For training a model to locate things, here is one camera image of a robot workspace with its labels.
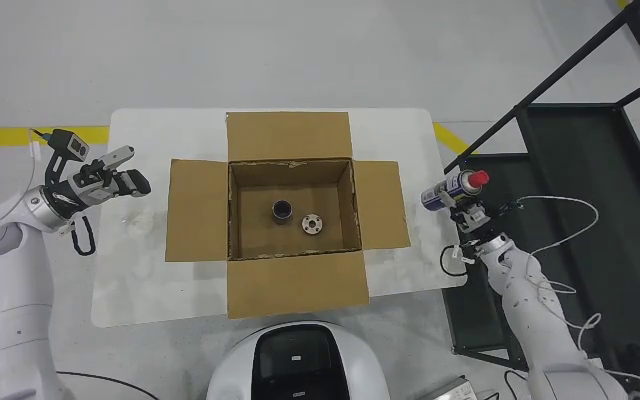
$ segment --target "white cable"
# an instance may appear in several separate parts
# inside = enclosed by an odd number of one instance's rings
[[[591,229],[598,222],[598,220],[600,219],[600,213],[598,212],[598,209],[595,208],[590,203],[587,203],[584,200],[574,199],[574,198],[571,198],[571,197],[562,197],[562,196],[524,196],[524,197],[519,198],[516,202],[520,203],[522,200],[529,200],[529,199],[573,201],[575,203],[583,204],[583,205],[591,208],[591,210],[593,210],[594,218],[593,218],[593,221],[589,225],[585,226],[584,228],[580,229],[579,231],[575,232],[574,234],[572,234],[570,236],[567,236],[564,239],[561,239],[561,240],[559,240],[559,241],[557,241],[555,243],[552,243],[552,244],[550,244],[548,246],[544,246],[544,247],[541,247],[539,249],[536,249],[536,250],[532,251],[531,253],[529,253],[529,257],[527,257],[527,263],[525,264],[525,279],[527,281],[529,281],[529,283],[531,283],[532,285],[536,286],[536,289],[537,289],[537,292],[538,292],[538,301],[540,301],[540,297],[541,297],[540,290],[549,290],[549,291],[554,292],[554,293],[575,294],[575,293],[577,293],[577,291],[576,291],[576,289],[572,288],[571,286],[569,286],[569,285],[567,285],[565,283],[562,283],[562,282],[550,281],[546,277],[543,280],[541,280],[540,282],[538,282],[538,283],[535,283],[535,282],[531,281],[529,279],[529,261],[531,260],[531,258],[533,257],[534,254],[539,253],[539,252],[541,252],[543,250],[548,250],[548,249],[557,247],[557,246],[561,245],[562,243],[567,242],[567,241],[575,238],[576,236],[586,232],[587,230]],[[554,289],[553,285],[562,286],[566,290]],[[596,327],[596,325],[598,325],[598,323],[600,323],[600,321],[602,320],[602,314],[600,314],[600,313],[593,314],[591,317],[589,317],[589,319],[587,319],[587,321],[582,326],[580,326],[580,325],[573,324],[573,323],[567,321],[565,318],[563,318],[560,315],[558,315],[549,306],[547,306],[547,304],[545,302],[540,301],[540,303],[551,314],[553,314],[556,318],[560,319],[567,326],[569,326],[571,328],[574,328],[574,329],[579,329],[580,330],[580,332],[578,333],[578,349],[580,350],[580,352],[586,354],[586,352],[582,349],[582,335],[584,334],[584,332],[587,329],[593,329],[593,328]],[[638,375],[628,374],[628,373],[625,373],[625,372],[611,371],[611,370],[604,369],[604,368],[602,368],[602,370],[604,372],[607,372],[607,373],[612,374],[612,375],[625,376],[625,377],[628,377],[628,378],[635,378],[635,379],[640,380],[640,376],[638,376]]]
[[[29,135],[29,154],[31,155],[31,176],[29,177],[29,182],[27,182],[27,186],[22,191],[22,195],[18,197],[18,201],[16,201],[16,203],[11,208],[9,208],[9,211],[7,211],[2,217],[0,217],[0,221],[5,219],[9,214],[13,212],[13,210],[15,210],[16,207],[18,207],[18,205],[22,202],[22,199],[24,199],[24,196],[29,191],[29,188],[31,188],[31,183],[33,182],[33,175],[35,175],[35,172],[36,172],[36,157],[34,155],[34,151],[32,147],[33,134],[31,133],[31,129],[27,130],[27,134]]]

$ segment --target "red cap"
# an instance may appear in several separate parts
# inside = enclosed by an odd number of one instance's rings
[[[487,174],[484,170],[480,170],[474,172],[469,175],[469,185],[473,188],[481,188],[482,185],[486,185],[489,182],[489,174]]]

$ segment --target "box flap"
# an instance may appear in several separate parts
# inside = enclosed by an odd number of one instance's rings
[[[229,161],[351,157],[349,115],[332,112],[227,114]]]
[[[166,261],[227,259],[227,163],[171,160]]]
[[[361,251],[229,261],[229,318],[303,313],[369,303]]]
[[[410,246],[398,163],[354,161],[353,169],[362,248]]]

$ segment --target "black cable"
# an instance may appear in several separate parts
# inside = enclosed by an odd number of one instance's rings
[[[36,135],[40,136],[41,138],[44,138],[44,135],[40,131],[38,131],[37,129],[31,128],[31,132],[35,133]]]
[[[509,383],[509,379],[507,379],[509,374],[513,374],[513,375],[517,376],[518,378],[522,379],[523,381],[526,381],[527,378],[525,378],[524,376],[520,375],[519,373],[517,373],[516,371],[514,371],[512,369],[510,369],[508,371],[505,371],[505,373],[504,373],[504,381],[507,384],[507,387],[509,388],[509,391],[511,392],[511,395],[513,396],[513,400],[518,400],[518,398],[516,397],[516,392],[511,387],[511,384]]]
[[[109,382],[115,382],[115,383],[119,383],[121,385],[130,387],[131,389],[135,389],[139,392],[142,392],[144,394],[146,394],[147,396],[151,397],[154,400],[160,400],[159,398],[157,398],[156,396],[152,395],[151,393],[147,392],[146,390],[136,386],[136,385],[132,385],[130,383],[118,380],[118,379],[114,379],[114,378],[109,378],[108,376],[101,376],[101,375],[91,375],[91,374],[83,374],[81,372],[69,372],[69,371],[57,371],[59,375],[73,375],[73,376],[83,376],[85,378],[94,378],[94,379],[102,379],[105,381],[109,381]]]
[[[496,400],[500,400],[500,392],[495,392],[494,394],[492,394],[491,396],[487,397],[484,400],[490,400],[490,399],[493,399],[494,397],[496,398]]]
[[[73,221],[72,229],[71,229],[71,239],[73,240],[73,248],[76,249],[76,252],[81,256],[90,256],[91,254],[96,252],[96,241],[93,237],[93,229],[91,229],[91,224],[89,223],[89,218],[86,215],[82,216],[82,220],[84,221],[84,226],[87,228],[87,234],[89,235],[89,250],[83,251],[78,244],[78,234],[76,233],[76,222]]]
[[[449,272],[446,269],[444,269],[444,264],[442,264],[442,257],[444,257],[444,253],[449,250],[449,249],[453,249],[454,245],[450,244],[448,246],[445,246],[444,249],[442,249],[442,252],[440,253],[440,268],[442,269],[442,272],[444,272],[445,274],[449,275],[449,276],[453,276],[453,277],[457,277],[457,276],[465,276],[468,274],[468,272],[465,270],[464,272],[460,272],[460,273],[454,273],[454,272]]]

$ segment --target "metal rack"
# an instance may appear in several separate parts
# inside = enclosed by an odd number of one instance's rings
[[[632,254],[634,243],[640,242],[636,229],[640,223],[640,144],[624,107],[640,97],[640,88],[614,103],[534,103],[625,25],[640,39],[640,0],[616,15],[447,165],[444,172],[456,166],[486,169],[492,176],[490,187],[500,188],[499,192],[492,192],[488,187],[482,195],[493,204],[535,193],[581,198],[601,210],[601,220],[588,237],[541,253],[541,262],[550,279],[578,290],[576,297],[561,299],[569,320],[584,321],[596,311],[603,313],[602,323],[585,343],[590,355],[599,356],[609,368],[638,373],[640,360],[628,353],[633,350],[629,346],[640,349],[640,322],[630,314],[635,310],[624,310],[629,309],[625,307],[629,296],[636,296],[640,288],[640,261]],[[472,155],[514,118],[527,154]],[[621,208],[620,198],[635,207]],[[530,250],[554,238],[566,237],[589,218],[585,210],[555,203],[528,210],[501,228],[521,248]],[[444,290],[444,297],[455,353],[527,369],[484,269],[470,269],[467,284]],[[505,349],[508,358],[485,354],[496,349]]]

